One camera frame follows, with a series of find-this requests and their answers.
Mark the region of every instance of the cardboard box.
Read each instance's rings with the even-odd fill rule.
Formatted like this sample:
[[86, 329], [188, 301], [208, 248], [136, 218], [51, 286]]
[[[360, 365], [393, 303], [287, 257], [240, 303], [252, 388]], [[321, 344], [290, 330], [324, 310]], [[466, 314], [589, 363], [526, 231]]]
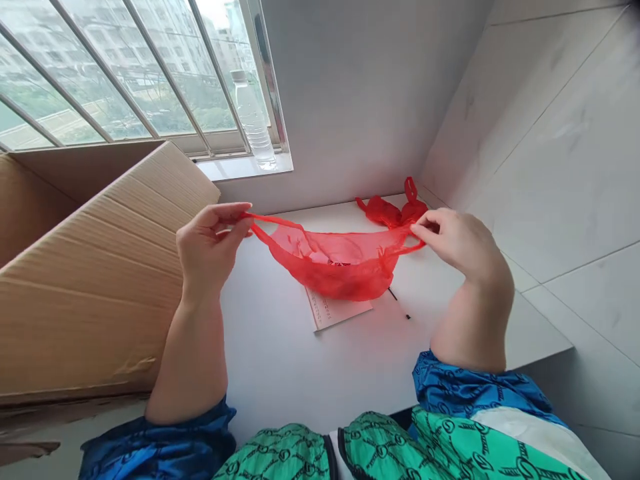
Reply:
[[171, 142], [0, 157], [0, 408], [150, 390], [175, 232], [219, 196]]

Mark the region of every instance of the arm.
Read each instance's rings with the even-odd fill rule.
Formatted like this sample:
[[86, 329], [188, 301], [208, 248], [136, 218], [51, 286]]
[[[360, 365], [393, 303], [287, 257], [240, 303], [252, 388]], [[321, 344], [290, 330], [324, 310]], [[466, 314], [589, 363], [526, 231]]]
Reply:
[[[429, 230], [437, 223], [438, 233]], [[505, 370], [505, 334], [515, 294], [513, 278], [491, 232], [469, 214], [430, 210], [412, 226], [442, 260], [460, 270], [465, 282], [431, 339], [442, 362], [499, 373]]]
[[[188, 420], [214, 407], [227, 391], [220, 292], [252, 220], [237, 222], [250, 203], [209, 205], [178, 230], [182, 300], [175, 312], [145, 417], [152, 423]], [[227, 224], [235, 224], [231, 231]]]

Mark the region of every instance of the bottle cap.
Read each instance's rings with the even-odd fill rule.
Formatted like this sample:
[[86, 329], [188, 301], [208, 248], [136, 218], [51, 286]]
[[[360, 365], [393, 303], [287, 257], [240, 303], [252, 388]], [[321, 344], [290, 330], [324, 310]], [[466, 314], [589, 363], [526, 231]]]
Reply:
[[246, 82], [247, 72], [244, 70], [231, 70], [231, 79], [234, 83]]

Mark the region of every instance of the window bar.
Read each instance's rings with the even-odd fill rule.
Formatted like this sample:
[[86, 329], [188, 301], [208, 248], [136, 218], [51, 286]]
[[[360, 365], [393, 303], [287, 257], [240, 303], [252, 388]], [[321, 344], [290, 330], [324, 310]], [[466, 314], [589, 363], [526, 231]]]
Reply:
[[67, 92], [65, 90], [65, 88], [60, 85], [60, 83], [58, 82], [58, 80], [56, 80], [55, 78], [53, 78], [51, 76], [51, 74], [47, 71], [46, 68], [44, 68], [40, 62], [38, 62], [38, 60], [36, 60], [29, 52], [26, 48], [24, 48], [22, 46], [22, 44], [20, 44], [20, 42], [18, 42], [18, 40], [13, 36], [13, 34], [11, 33], [11, 31], [7, 28], [7, 26], [0, 21], [0, 33], [2, 34], [2, 36], [4, 38], [7, 39], [7, 41], [13, 46], [13, 48], [15, 48], [16, 50], [18, 50], [18, 53], [20, 53], [20, 55], [22, 55], [22, 57], [28, 61], [31, 66], [33, 68], [35, 68], [37, 70], [37, 72], [43, 76], [43, 78], [49, 82], [49, 84], [56, 90], [56, 92], [58, 92], [60, 94], [60, 96], [62, 96], [62, 98], [64, 98], [64, 100], [66, 100], [70, 106], [72, 106], [72, 108], [74, 110], [76, 110], [76, 112], [78, 112], [78, 114], [84, 118], [84, 120], [90, 124], [90, 126], [93, 127], [94, 130], [96, 130], [96, 132], [98, 132], [98, 134], [100, 134], [100, 136], [102, 138], [104, 138], [104, 140], [106, 140], [109, 143], [113, 142], [113, 139], [111, 138], [111, 136], [104, 130], [104, 128], [102, 128], [102, 126], [100, 126], [100, 124], [98, 122], [96, 122], [96, 120], [90, 116], [90, 114], [84, 109], [84, 107], [82, 105], [80, 105], [70, 94], [69, 92]]
[[180, 91], [180, 88], [178, 88], [178, 84], [176, 84], [175, 79], [173, 78], [173, 75], [171, 74], [171, 72], [169, 71], [169, 68], [167, 67], [167, 64], [165, 63], [165, 60], [162, 58], [162, 56], [160, 56], [160, 52], [156, 48], [153, 40], [151, 39], [151, 36], [145, 24], [142, 22], [142, 18], [140, 18], [140, 15], [138, 15], [138, 12], [133, 6], [133, 3], [131, 0], [122, 0], [122, 2], [125, 4], [127, 10], [129, 10], [129, 14], [133, 19], [135, 26], [138, 27], [140, 34], [142, 34], [142, 37], [145, 39], [145, 42], [147, 43], [149, 50], [151, 50], [151, 53], [153, 54], [153, 58], [155, 58], [156, 62], [158, 62], [158, 66], [160, 67], [160, 70], [162, 70], [162, 73], [167, 79], [167, 82], [169, 82], [169, 86], [173, 90], [173, 93], [175, 94], [175, 96], [178, 98], [178, 102], [180, 102], [180, 105], [182, 106], [183, 110], [187, 114], [187, 117], [189, 118], [189, 121], [191, 122], [194, 130], [198, 134], [198, 137], [200, 137], [200, 140], [202, 140], [202, 142], [205, 144], [207, 153], [209, 154], [210, 157], [213, 157], [213, 153], [211, 152], [211, 146], [207, 141], [207, 138], [204, 132], [202, 131], [202, 128], [200, 128], [200, 124], [198, 123], [198, 120], [195, 119], [195, 116], [193, 115], [191, 108], [187, 104], [187, 100], [184, 98], [184, 95]]
[[30, 116], [30, 114], [28, 114], [27, 112], [22, 110], [22, 108], [20, 106], [18, 106], [13, 100], [11, 100], [10, 98], [7, 98], [7, 96], [4, 93], [0, 93], [0, 101], [2, 103], [4, 103], [6, 106], [8, 106], [8, 108], [13, 110], [13, 112], [18, 117], [22, 118], [22, 120], [24, 120], [29, 126], [31, 126], [31, 128], [36, 130], [36, 132], [38, 132], [44, 138], [49, 140], [56, 147], [64, 147], [65, 146], [64, 143], [60, 142], [60, 140], [58, 140], [56, 137], [54, 137], [52, 133], [50, 133], [46, 128], [44, 128], [42, 125], [40, 125], [40, 123], [38, 123], [38, 121], [36, 119], [34, 119], [32, 116]]
[[120, 83], [120, 80], [118, 80], [118, 78], [112, 72], [111, 68], [107, 65], [107, 63], [104, 60], [102, 60], [102, 57], [100, 56], [98, 51], [94, 48], [93, 44], [84, 34], [84, 32], [82, 32], [80, 27], [78, 27], [78, 25], [76, 25], [76, 23], [73, 21], [69, 12], [67, 12], [67, 10], [64, 8], [62, 3], [60, 3], [59, 0], [49, 0], [49, 2], [51, 2], [51, 4], [53, 5], [53, 8], [55, 8], [58, 14], [60, 14], [60, 16], [63, 18], [63, 20], [69, 26], [69, 28], [71, 29], [73, 34], [76, 36], [76, 38], [78, 38], [78, 41], [87, 50], [87, 52], [89, 52], [93, 61], [96, 62], [96, 64], [98, 64], [102, 72], [113, 84], [114, 88], [118, 90], [118, 93], [122, 96], [122, 98], [124, 98], [129, 108], [134, 112], [135, 116], [138, 117], [138, 120], [140, 120], [140, 122], [145, 126], [149, 134], [151, 134], [153, 138], [159, 139], [160, 135], [158, 135], [158, 132], [149, 122], [144, 112], [140, 110], [140, 107], [138, 107], [138, 104], [136, 104], [136, 102], [130, 96], [128, 90], [124, 88], [122, 83]]
[[267, 90], [265, 98], [271, 103], [274, 122], [280, 138], [280, 147], [283, 151], [288, 151], [287, 135], [282, 118], [282, 107], [280, 106], [280, 96], [278, 95], [278, 82], [275, 78], [273, 64], [271, 62], [271, 48], [265, 27], [265, 14], [260, 0], [240, 0], [240, 9], [245, 20], [247, 29], [252, 28], [257, 42], [257, 52], [255, 58], [259, 61], [265, 73], [264, 88]]
[[242, 138], [242, 144], [245, 147], [245, 152], [251, 153], [251, 146], [249, 144], [249, 139], [247, 138], [247, 133], [244, 131], [244, 129], [242, 128], [242, 124], [240, 123], [238, 110], [233, 104], [231, 94], [229, 93], [229, 88], [227, 87], [225, 79], [222, 76], [220, 63], [218, 62], [218, 58], [215, 56], [213, 45], [211, 44], [211, 39], [209, 38], [209, 34], [207, 33], [205, 23], [202, 20], [202, 15], [200, 15], [200, 9], [198, 8], [196, 0], [189, 0], [189, 6], [191, 7], [191, 12], [193, 14], [193, 18], [195, 19], [196, 25], [198, 26], [198, 30], [200, 30], [200, 36], [205, 43], [205, 48], [207, 50], [207, 53], [209, 54], [209, 60], [211, 60], [211, 63], [213, 64], [213, 69], [215, 70], [215, 74], [218, 77], [218, 81], [220, 82], [220, 87], [222, 88], [222, 92], [225, 96], [225, 99], [227, 100], [227, 104], [229, 105], [229, 110], [231, 111], [231, 116], [233, 117], [235, 126], [238, 128], [238, 132], [240, 132], [240, 137]]

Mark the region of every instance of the hand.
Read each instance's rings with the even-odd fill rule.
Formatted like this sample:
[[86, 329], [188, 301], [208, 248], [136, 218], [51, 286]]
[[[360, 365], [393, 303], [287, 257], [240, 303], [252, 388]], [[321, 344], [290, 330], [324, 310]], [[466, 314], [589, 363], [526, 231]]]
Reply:
[[[439, 226], [438, 233], [433, 224]], [[473, 215], [448, 208], [429, 210], [411, 231], [470, 282], [513, 288], [511, 271], [491, 232]]]
[[184, 276], [183, 297], [219, 295], [240, 242], [251, 235], [252, 219], [238, 221], [250, 203], [221, 203], [203, 208], [175, 234]]

